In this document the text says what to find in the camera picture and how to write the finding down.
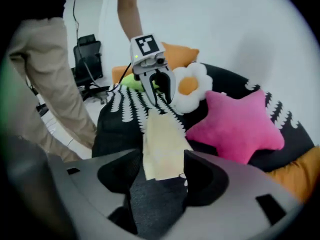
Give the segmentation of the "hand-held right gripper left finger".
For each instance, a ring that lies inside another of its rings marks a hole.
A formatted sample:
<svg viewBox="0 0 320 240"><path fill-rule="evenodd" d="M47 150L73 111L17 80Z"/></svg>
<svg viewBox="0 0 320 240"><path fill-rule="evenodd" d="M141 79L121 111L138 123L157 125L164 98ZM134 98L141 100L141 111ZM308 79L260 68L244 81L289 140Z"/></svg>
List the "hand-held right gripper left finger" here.
<svg viewBox="0 0 320 240"><path fill-rule="evenodd" d="M49 157L58 194L77 234L137 234L130 188L141 159L137 149L68 163Z"/></svg>

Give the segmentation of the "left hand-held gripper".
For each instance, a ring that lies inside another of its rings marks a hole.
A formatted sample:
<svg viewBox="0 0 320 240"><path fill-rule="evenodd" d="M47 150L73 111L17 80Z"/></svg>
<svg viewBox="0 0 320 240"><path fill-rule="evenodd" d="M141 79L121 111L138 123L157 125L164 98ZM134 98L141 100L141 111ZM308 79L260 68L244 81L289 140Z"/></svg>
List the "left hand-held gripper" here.
<svg viewBox="0 0 320 240"><path fill-rule="evenodd" d="M176 78L169 69L165 51L163 44L153 34L136 36L130 40L130 59L134 78L140 79L145 94L153 106L157 106L158 102L153 77L156 76L156 84L165 95L168 104L173 101L176 91Z"/></svg>

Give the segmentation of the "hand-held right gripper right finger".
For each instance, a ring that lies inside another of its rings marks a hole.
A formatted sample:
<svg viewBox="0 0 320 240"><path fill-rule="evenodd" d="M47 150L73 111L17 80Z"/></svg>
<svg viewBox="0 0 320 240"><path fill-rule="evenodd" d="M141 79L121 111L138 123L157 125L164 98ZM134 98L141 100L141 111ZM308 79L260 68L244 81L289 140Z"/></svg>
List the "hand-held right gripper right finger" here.
<svg viewBox="0 0 320 240"><path fill-rule="evenodd" d="M302 203L265 172L184 151L184 212L162 240L276 240Z"/></svg>

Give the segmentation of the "cream cloth garment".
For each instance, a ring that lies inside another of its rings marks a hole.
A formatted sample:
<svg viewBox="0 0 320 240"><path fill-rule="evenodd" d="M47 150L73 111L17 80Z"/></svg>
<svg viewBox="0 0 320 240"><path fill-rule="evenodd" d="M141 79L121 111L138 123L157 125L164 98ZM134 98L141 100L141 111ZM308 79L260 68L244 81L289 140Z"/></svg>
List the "cream cloth garment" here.
<svg viewBox="0 0 320 240"><path fill-rule="evenodd" d="M170 113L148 112L142 164L146 180L168 180L184 173L184 150L191 150L183 125Z"/></svg>

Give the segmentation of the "person's left forearm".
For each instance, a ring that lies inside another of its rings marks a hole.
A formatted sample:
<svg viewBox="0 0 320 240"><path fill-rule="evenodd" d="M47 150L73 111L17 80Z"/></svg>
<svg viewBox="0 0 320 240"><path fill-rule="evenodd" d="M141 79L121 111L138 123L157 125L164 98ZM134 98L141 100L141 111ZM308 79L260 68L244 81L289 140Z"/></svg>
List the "person's left forearm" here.
<svg viewBox="0 0 320 240"><path fill-rule="evenodd" d="M143 34L137 1L117 0L119 22L129 41Z"/></svg>

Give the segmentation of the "green star pillow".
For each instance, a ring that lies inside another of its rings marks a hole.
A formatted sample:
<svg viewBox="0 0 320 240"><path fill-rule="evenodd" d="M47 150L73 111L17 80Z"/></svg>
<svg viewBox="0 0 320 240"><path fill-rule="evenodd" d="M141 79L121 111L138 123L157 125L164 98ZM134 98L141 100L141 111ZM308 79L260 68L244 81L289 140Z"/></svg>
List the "green star pillow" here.
<svg viewBox="0 0 320 240"><path fill-rule="evenodd" d="M127 87L129 87L129 88L131 88L133 90L138 91L138 92L144 92L145 91L141 81L140 80L135 80L133 73L125 76L123 78L123 80L121 81L121 84L123 86L127 86Z"/></svg>

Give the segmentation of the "orange square cushion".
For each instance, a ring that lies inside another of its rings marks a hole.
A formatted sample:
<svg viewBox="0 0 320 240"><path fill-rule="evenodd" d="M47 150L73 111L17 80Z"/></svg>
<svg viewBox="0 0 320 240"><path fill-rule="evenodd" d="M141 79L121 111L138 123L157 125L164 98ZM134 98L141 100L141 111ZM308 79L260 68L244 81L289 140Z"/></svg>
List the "orange square cushion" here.
<svg viewBox="0 0 320 240"><path fill-rule="evenodd" d="M320 146L315 146L284 167L267 175L305 203L320 182Z"/></svg>
<svg viewBox="0 0 320 240"><path fill-rule="evenodd" d="M174 45L162 42L165 48L164 56L168 61L171 70L178 67L187 67L190 63L197 60L199 50L187 46Z"/></svg>

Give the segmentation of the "white flower pillow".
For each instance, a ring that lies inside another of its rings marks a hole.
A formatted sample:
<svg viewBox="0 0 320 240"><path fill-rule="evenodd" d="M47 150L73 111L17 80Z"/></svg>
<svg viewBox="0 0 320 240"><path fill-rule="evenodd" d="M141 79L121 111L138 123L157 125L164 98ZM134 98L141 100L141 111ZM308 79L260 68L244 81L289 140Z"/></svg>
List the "white flower pillow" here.
<svg viewBox="0 0 320 240"><path fill-rule="evenodd" d="M171 105L179 113L191 113L205 99L206 92L212 90L213 79L208 75L205 65L198 62L187 67L177 67L173 74L176 87Z"/></svg>

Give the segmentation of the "orange bolster cushion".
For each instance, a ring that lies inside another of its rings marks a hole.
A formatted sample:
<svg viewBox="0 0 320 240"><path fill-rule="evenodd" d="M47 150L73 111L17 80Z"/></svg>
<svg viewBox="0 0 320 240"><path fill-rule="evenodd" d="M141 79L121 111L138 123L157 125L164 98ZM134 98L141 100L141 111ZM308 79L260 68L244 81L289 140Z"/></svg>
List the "orange bolster cushion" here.
<svg viewBox="0 0 320 240"><path fill-rule="evenodd" d="M128 70L125 73L126 69L127 69L127 66L125 66L125 65L124 66L115 66L115 67L112 68L112 71L111 71L111 73L112 73L112 82L114 84L117 84L120 81L122 75L124 75L124 77L126 77L127 75L132 73L132 67L131 66L128 68Z"/></svg>

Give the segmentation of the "black white patterned sofa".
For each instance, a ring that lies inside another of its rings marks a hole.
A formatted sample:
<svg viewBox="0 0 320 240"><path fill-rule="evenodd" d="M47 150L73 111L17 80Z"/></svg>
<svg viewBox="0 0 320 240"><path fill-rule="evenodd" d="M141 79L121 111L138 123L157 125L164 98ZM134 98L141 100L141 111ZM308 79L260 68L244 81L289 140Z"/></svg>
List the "black white patterned sofa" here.
<svg viewBox="0 0 320 240"><path fill-rule="evenodd" d="M225 92L234 99L243 98L259 89L249 88L247 78L213 65L205 65L213 80L215 92ZM249 164L264 172L283 167L314 147L310 136L280 101L266 93L265 105L271 112L271 121L280 127L284 137L281 150L259 150ZM97 135L92 155L101 157L123 150L143 148L143 130L150 109L148 98L142 92L124 85L108 95L97 122ZM142 165L136 163L138 174L130 188L130 203L135 221L129 231L146 240L159 240L183 213L182 202L187 194L185 180L176 177L167 180L146 180Z"/></svg>

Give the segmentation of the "pink star pillow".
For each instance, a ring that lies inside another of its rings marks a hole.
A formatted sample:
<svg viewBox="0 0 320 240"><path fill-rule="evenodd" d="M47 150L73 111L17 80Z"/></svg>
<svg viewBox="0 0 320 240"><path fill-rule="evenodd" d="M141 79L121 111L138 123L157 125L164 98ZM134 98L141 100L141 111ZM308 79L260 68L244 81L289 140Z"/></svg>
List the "pink star pillow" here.
<svg viewBox="0 0 320 240"><path fill-rule="evenodd" d="M207 91L207 116L186 131L186 138L212 146L223 159L247 164L257 150L281 150L285 140L265 107L259 89L241 98Z"/></svg>

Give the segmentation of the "black office chair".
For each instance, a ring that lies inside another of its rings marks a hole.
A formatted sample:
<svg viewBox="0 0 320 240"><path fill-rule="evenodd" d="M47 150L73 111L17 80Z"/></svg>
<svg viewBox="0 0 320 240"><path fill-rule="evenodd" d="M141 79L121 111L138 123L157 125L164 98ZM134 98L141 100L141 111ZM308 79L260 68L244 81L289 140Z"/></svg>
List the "black office chair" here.
<svg viewBox="0 0 320 240"><path fill-rule="evenodd" d="M107 88L95 83L104 76L100 49L101 42L96 40L94 34L79 37L73 48L75 67L71 71L78 89L83 88L80 90L82 99L96 98L103 105L105 100L99 93L105 93Z"/></svg>

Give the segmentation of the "person's beige trousers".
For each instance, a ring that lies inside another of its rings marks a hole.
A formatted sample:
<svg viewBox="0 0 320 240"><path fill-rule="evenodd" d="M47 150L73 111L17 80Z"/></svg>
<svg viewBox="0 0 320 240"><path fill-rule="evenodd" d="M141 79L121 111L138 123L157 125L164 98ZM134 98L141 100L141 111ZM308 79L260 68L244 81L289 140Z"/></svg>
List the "person's beige trousers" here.
<svg viewBox="0 0 320 240"><path fill-rule="evenodd" d="M25 100L21 122L13 132L38 144L64 162L80 160L76 152L56 139L36 109L38 100L28 87L29 80L50 112L78 143L91 149L96 137L92 121L69 66L67 29L61 17L23 20L11 39L8 58L17 75L17 86Z"/></svg>

